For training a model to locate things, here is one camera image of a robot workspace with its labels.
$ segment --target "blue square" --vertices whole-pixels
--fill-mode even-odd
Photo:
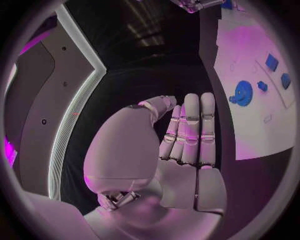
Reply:
[[[265,64],[269,67],[269,69],[271,69],[273,72],[275,72],[277,66],[278,66],[278,60],[272,55],[269,54],[267,56],[267,59],[265,61]]]
[[[224,9],[233,9],[233,4],[231,0],[226,0],[223,4],[221,4],[221,7]]]
[[[287,89],[291,84],[290,75],[288,73],[284,73],[281,76],[281,83],[284,89]]]

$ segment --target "blue gear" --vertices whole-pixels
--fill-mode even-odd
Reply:
[[[232,103],[245,107],[247,106],[253,96],[252,86],[248,81],[240,81],[235,88],[235,95],[229,98]]]

